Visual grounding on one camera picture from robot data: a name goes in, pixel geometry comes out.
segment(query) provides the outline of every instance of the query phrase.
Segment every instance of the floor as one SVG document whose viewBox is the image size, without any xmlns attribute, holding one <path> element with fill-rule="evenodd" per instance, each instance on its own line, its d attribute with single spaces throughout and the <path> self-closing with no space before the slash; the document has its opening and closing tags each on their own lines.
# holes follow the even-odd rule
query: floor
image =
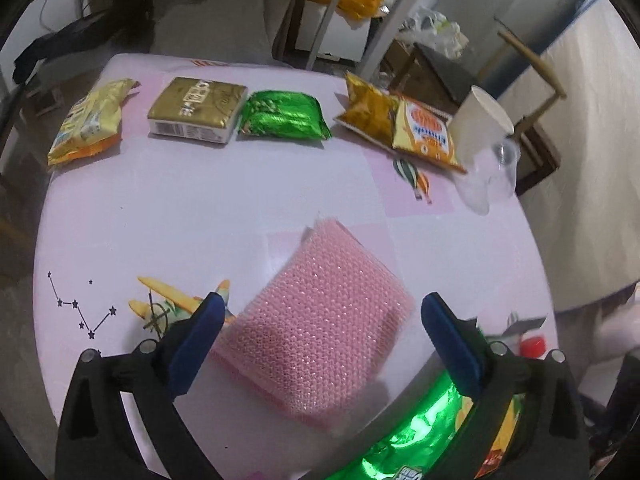
<svg viewBox="0 0 640 480">
<path fill-rule="evenodd" d="M 26 202 L 17 203 L 0 189 L 0 214 L 35 240 L 49 179 L 20 142 L 2 174 Z M 0 236 L 0 411 L 35 464 L 52 478 L 58 428 L 36 354 L 32 270 L 33 254 Z"/>
</svg>

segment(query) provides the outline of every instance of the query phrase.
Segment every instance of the clear plastic cup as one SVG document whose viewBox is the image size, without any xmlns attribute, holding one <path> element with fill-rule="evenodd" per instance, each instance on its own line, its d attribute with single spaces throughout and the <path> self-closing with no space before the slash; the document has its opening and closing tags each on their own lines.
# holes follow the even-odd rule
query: clear plastic cup
<svg viewBox="0 0 640 480">
<path fill-rule="evenodd" d="M 502 202 L 513 195 L 520 147 L 511 139 L 503 139 L 476 153 L 467 174 L 456 174 L 454 181 L 465 205 L 485 216 L 491 203 Z"/>
</svg>

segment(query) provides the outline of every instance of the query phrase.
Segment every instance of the box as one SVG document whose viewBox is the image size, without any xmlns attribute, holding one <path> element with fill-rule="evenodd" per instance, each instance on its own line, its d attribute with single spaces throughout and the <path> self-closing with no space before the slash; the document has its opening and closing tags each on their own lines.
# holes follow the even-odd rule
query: box
<svg viewBox="0 0 640 480">
<path fill-rule="evenodd" d="M 177 77 L 146 117 L 152 133 L 226 144 L 246 95 L 242 85 Z"/>
</svg>

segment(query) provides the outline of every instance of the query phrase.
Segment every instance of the cable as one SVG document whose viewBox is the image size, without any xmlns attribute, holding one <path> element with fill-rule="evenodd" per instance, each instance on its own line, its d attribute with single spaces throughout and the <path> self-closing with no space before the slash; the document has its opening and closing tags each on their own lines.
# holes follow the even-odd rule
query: cable
<svg viewBox="0 0 640 480">
<path fill-rule="evenodd" d="M 53 30 L 51 27 L 47 27 L 47 25 L 45 25 L 43 19 L 42 19 L 42 13 L 44 12 L 44 7 L 47 5 L 47 2 L 49 0 L 44 0 L 44 3 L 42 4 L 42 8 L 40 9 L 40 15 L 38 17 L 38 22 L 40 22 L 40 26 L 42 28 L 46 28 L 49 32 L 55 32 L 55 30 Z"/>
</svg>

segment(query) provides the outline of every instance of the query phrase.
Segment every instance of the yellow chip bag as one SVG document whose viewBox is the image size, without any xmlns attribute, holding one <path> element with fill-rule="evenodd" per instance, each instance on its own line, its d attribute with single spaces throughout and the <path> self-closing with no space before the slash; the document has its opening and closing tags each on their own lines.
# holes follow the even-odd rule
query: yellow chip bag
<svg viewBox="0 0 640 480">
<path fill-rule="evenodd" d="M 418 101 L 405 97 L 400 100 L 393 147 L 420 156 L 445 170 L 466 173 L 456 159 L 453 140 L 445 123 Z"/>
<path fill-rule="evenodd" d="M 374 144 L 391 148 L 399 99 L 351 73 L 344 77 L 349 93 L 349 108 L 335 121 Z"/>
<path fill-rule="evenodd" d="M 71 107 L 47 155 L 49 165 L 94 156 L 120 140 L 120 105 L 137 82 L 111 81 L 89 92 Z"/>
</svg>

